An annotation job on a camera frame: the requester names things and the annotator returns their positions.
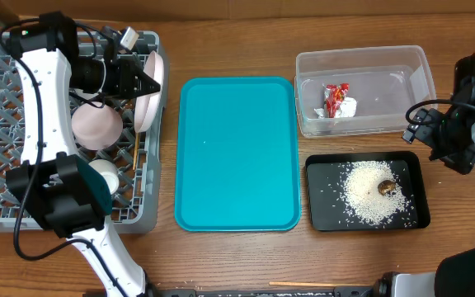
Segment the white round plate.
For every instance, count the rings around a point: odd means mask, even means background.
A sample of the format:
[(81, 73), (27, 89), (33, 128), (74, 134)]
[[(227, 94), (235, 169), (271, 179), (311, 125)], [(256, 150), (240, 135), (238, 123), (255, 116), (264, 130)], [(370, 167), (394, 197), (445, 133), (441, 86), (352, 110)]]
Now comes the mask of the white round plate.
[(157, 115), (165, 74), (162, 56), (153, 51), (148, 56), (143, 71), (160, 85), (161, 90), (137, 98), (134, 109), (134, 131), (136, 133), (147, 131)]

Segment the wooden chopstick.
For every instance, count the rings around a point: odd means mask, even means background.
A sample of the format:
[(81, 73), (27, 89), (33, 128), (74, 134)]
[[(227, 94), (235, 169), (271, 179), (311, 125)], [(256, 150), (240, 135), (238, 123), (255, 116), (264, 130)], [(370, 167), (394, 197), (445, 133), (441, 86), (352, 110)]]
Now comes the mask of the wooden chopstick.
[(316, 282), (288, 282), (288, 281), (270, 281), (268, 285), (272, 286), (294, 286), (294, 287), (324, 287), (332, 288), (338, 286), (331, 283), (316, 283)]
[(139, 155), (139, 143), (140, 143), (139, 139), (140, 139), (139, 132), (136, 132), (135, 141), (134, 141), (133, 166), (132, 166), (133, 171), (136, 171), (136, 168), (137, 168), (137, 161), (138, 161), (138, 155)]

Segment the pink shallow bowl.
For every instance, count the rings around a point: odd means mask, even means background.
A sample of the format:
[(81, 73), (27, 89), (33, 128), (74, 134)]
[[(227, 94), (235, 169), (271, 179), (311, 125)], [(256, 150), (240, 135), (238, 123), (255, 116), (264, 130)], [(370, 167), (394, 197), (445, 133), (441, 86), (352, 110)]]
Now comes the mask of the pink shallow bowl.
[(85, 104), (73, 113), (72, 129), (78, 144), (97, 151), (117, 142), (123, 131), (123, 120), (109, 106), (95, 108)]

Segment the brown food piece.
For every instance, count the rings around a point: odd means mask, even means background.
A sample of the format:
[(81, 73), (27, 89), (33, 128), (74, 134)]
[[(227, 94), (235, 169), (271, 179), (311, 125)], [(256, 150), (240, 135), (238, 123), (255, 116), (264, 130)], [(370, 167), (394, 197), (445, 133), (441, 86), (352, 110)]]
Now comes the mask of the brown food piece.
[(377, 188), (381, 196), (390, 196), (395, 192), (397, 183), (392, 180), (384, 180), (378, 184)]

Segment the white rice pile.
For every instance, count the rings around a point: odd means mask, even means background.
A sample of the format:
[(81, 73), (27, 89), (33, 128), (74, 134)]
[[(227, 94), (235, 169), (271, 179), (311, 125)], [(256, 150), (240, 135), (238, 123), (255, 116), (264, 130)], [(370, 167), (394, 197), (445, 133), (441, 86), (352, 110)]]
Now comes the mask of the white rice pile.
[[(322, 191), (329, 229), (412, 229), (419, 219), (407, 164), (403, 161), (359, 161), (326, 165)], [(381, 196), (378, 184), (397, 183), (395, 192)]]

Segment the white napkin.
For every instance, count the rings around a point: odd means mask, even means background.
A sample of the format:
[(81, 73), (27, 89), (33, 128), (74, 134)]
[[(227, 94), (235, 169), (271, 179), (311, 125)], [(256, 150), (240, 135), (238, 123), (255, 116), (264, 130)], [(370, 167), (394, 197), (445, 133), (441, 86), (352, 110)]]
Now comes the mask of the white napkin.
[(352, 97), (346, 97), (328, 108), (315, 108), (314, 112), (319, 119), (325, 118), (351, 118), (355, 116), (357, 109), (357, 100)]

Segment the small white cup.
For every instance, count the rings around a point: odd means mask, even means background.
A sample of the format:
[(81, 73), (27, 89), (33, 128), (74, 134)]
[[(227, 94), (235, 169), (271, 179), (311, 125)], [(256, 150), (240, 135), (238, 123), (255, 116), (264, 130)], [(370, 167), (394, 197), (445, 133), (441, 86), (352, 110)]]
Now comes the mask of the small white cup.
[(98, 173), (100, 173), (106, 180), (106, 184), (108, 185), (110, 193), (116, 193), (120, 186), (120, 180), (117, 176), (116, 166), (105, 159), (91, 161), (89, 162), (89, 165)]

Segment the red snack wrapper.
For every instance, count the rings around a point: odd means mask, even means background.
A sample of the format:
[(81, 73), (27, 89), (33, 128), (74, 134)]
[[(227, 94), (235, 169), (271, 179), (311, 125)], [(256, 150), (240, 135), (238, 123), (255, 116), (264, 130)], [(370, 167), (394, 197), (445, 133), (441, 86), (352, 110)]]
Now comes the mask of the red snack wrapper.
[(329, 118), (334, 118), (336, 111), (340, 108), (341, 103), (349, 91), (350, 85), (348, 83), (341, 83), (338, 85), (327, 84), (324, 90), (324, 105), (326, 107)]

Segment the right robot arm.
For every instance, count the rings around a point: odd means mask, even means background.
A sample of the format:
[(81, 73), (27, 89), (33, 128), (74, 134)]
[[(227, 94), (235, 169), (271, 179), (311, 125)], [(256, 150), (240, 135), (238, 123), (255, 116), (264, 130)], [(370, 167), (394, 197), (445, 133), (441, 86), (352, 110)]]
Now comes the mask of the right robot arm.
[[(475, 53), (454, 66), (454, 92), (449, 109), (434, 108), (435, 100), (410, 107), (403, 139), (418, 140), (431, 149), (430, 159), (440, 160), (460, 174), (475, 167)], [(475, 247), (445, 258), (431, 273), (388, 272), (374, 283), (373, 296), (475, 297)]]

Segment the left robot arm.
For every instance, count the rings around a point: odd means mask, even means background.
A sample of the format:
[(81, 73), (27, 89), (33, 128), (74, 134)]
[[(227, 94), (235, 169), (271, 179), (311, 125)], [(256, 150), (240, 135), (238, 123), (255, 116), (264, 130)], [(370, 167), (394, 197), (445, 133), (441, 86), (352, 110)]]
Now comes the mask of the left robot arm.
[(83, 24), (61, 12), (20, 20), (0, 30), (0, 45), (15, 60), (21, 80), (26, 135), (21, 163), (6, 174), (7, 189), (63, 247), (80, 251), (109, 296), (155, 296), (147, 273), (130, 256), (111, 221), (106, 179), (78, 154), (70, 124), (73, 89), (98, 98), (135, 99), (162, 84), (130, 56), (132, 28), (100, 30), (102, 59), (79, 52)]

